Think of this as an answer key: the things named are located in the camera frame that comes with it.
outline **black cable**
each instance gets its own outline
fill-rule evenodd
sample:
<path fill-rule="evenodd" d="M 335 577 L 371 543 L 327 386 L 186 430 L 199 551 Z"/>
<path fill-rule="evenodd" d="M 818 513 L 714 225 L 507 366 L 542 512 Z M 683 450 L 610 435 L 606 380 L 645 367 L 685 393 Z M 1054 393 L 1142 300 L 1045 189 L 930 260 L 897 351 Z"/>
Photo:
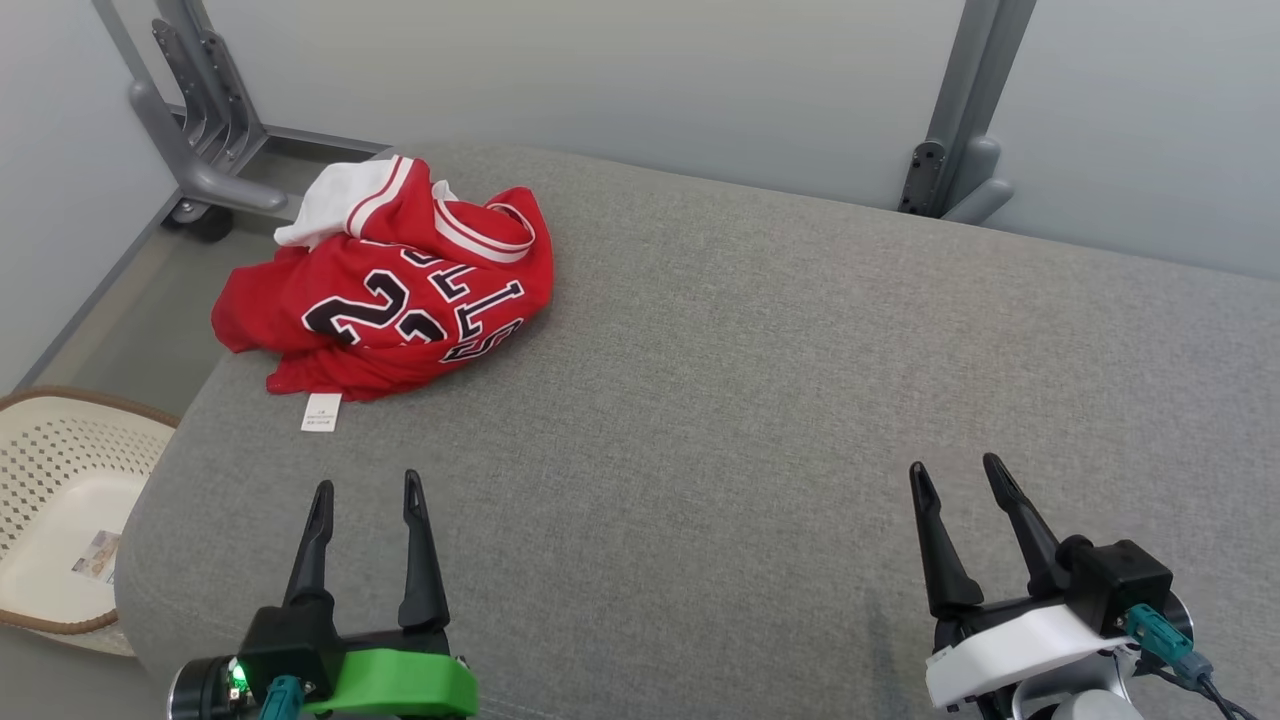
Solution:
<path fill-rule="evenodd" d="M 1226 705 L 1226 698 L 1222 697 L 1222 693 L 1217 692 L 1217 687 L 1213 685 L 1213 680 L 1202 675 L 1201 687 L 1204 688 L 1204 693 L 1213 701 L 1213 705 L 1222 711 L 1222 717 L 1226 717 L 1226 720 L 1235 720 L 1235 714 L 1231 712 L 1231 706 Z"/>
<path fill-rule="evenodd" d="M 1231 702 L 1230 700 L 1226 700 L 1225 697 L 1222 697 L 1222 693 L 1219 692 L 1217 685 L 1213 684 L 1213 680 L 1210 680 L 1207 678 L 1202 678 L 1201 679 L 1202 683 L 1201 683 L 1199 687 L 1190 688 L 1190 687 L 1187 687 L 1185 684 L 1183 684 L 1181 679 L 1179 679 L 1178 675 L 1175 675 L 1175 674 L 1172 674 L 1169 670 L 1165 670 L 1162 667 L 1156 667 L 1155 665 L 1142 664 L 1142 670 L 1146 670 L 1147 673 L 1149 673 L 1149 674 L 1160 678 L 1161 680 L 1165 680 L 1166 683 L 1178 685 L 1179 688 L 1183 688 L 1184 691 L 1190 691 L 1190 692 L 1193 692 L 1193 693 L 1203 697 L 1204 700 L 1212 702 L 1213 705 L 1217 705 L 1217 708 L 1221 710 L 1222 714 L 1226 715 L 1226 717 L 1229 720 L 1235 720 L 1236 716 L 1239 716 L 1242 720 L 1258 720 L 1258 717 L 1256 715 L 1253 715 L 1252 712 L 1249 712 L 1248 710 L 1245 710 L 1245 708 L 1240 707 L 1238 703 Z"/>
<path fill-rule="evenodd" d="M 1204 688 L 1204 694 L 1212 700 L 1215 705 L 1217 705 L 1217 708 L 1222 711 L 1222 715 L 1225 715 L 1228 720 L 1235 720 L 1236 716 L 1240 716 L 1244 720 L 1258 720 L 1248 710 L 1222 697 L 1222 693 L 1217 692 L 1217 685 L 1215 685 L 1213 680 L 1210 680 L 1208 676 L 1201 678 L 1201 687 Z"/>

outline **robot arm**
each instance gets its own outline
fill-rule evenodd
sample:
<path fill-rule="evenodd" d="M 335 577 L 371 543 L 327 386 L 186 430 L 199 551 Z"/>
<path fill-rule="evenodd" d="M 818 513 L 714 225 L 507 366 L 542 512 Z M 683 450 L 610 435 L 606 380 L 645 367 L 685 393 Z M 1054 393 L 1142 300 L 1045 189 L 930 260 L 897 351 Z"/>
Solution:
<path fill-rule="evenodd" d="M 934 706 L 954 712 L 973 702 L 984 720 L 1140 720 L 1125 682 L 1156 674 L 1213 700 L 1228 719 L 1252 717 L 1213 697 L 1212 666 L 1193 651 L 1190 616 L 1167 568 L 1132 541 L 1094 547 L 1073 536 L 1060 543 L 1000 457 L 984 455 L 983 468 L 1018 537 L 1027 597 L 984 603 L 942 523 L 928 470 L 910 469 L 937 620 L 925 669 Z M 1028 712 L 1044 698 L 1060 702 Z"/>
<path fill-rule="evenodd" d="M 398 715 L 470 717 L 479 710 L 476 679 L 449 655 L 449 607 L 417 473 L 404 473 L 408 570 L 399 630 L 339 637 L 333 596 L 324 589 L 325 548 L 333 537 L 333 483 L 316 488 L 293 573 L 279 607 L 259 609 L 232 657 L 193 660 L 174 678 L 169 720 L 293 720 Z"/>

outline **brown basket rim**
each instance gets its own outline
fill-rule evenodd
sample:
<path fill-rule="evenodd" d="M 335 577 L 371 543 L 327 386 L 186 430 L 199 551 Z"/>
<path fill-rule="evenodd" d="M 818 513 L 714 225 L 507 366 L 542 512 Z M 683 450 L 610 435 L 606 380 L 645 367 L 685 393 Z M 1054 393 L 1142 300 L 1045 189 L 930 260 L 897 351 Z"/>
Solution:
<path fill-rule="evenodd" d="M 88 389 L 79 389 L 74 387 L 60 387 L 60 386 L 40 386 L 28 388 L 24 391 L 15 392 L 8 397 L 0 398 L 0 413 L 26 402 L 28 400 L 37 400 L 41 397 L 61 397 L 65 400 L 79 400 L 83 402 L 92 402 L 93 405 L 102 405 L 104 407 L 111 407 L 113 410 L 122 410 L 124 413 L 131 413 L 148 420 L 155 420 L 161 425 L 168 425 L 170 428 L 178 428 L 178 416 L 170 415 L 163 410 L 156 410 L 148 405 L 142 405 L 141 402 L 133 402 L 132 400 L 124 400 L 123 397 L 114 397 L 110 395 L 104 395 L 101 392 L 93 392 Z M 14 625 L 27 630 L 36 630 L 40 633 L 49 633 L 52 635 L 83 635 L 86 633 L 92 633 L 101 630 L 102 628 L 114 625 L 119 621 L 119 615 L 113 609 L 109 612 L 104 612 L 97 618 L 91 618 L 88 620 L 81 620 L 79 623 L 55 623 L 52 620 L 44 620 L 41 618 L 32 618 L 29 615 L 20 615 L 18 612 L 10 612 L 8 610 L 0 610 L 0 623 L 5 625 Z"/>

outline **care label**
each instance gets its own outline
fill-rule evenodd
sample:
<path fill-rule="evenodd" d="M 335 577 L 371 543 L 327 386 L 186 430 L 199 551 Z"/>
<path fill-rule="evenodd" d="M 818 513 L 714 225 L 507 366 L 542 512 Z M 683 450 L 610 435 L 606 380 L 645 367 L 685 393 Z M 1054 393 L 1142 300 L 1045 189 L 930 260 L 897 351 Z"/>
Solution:
<path fill-rule="evenodd" d="M 307 411 L 302 416 L 302 430 L 307 433 L 332 433 L 338 424 L 338 406 L 342 405 L 340 392 L 316 392 L 307 400 Z"/>
<path fill-rule="evenodd" d="M 72 566 L 72 573 L 84 575 L 109 585 L 115 584 L 115 551 L 120 547 L 119 533 L 99 530 L 93 542 L 84 548 L 79 560 Z"/>

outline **gray fabric surface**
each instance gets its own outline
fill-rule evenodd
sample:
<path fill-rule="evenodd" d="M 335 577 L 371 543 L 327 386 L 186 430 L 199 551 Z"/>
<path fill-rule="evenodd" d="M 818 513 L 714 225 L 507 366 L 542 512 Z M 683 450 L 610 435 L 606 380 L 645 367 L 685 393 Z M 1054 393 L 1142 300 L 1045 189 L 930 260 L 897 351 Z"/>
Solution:
<path fill-rule="evenodd" d="M 548 311 L 481 361 L 300 433 L 228 357 L 125 530 L 148 670 L 236 647 L 337 484 L 342 632 L 392 628 L 426 483 L 481 716 L 927 717 L 925 460 L 988 600 L 1023 593 L 980 454 L 1060 536 L 1175 571 L 1219 685 L 1280 705 L 1280 286 L 520 147 L 406 146 L 463 199 L 536 192 Z M 1148 717 L 1212 707 L 1155 679 Z"/>

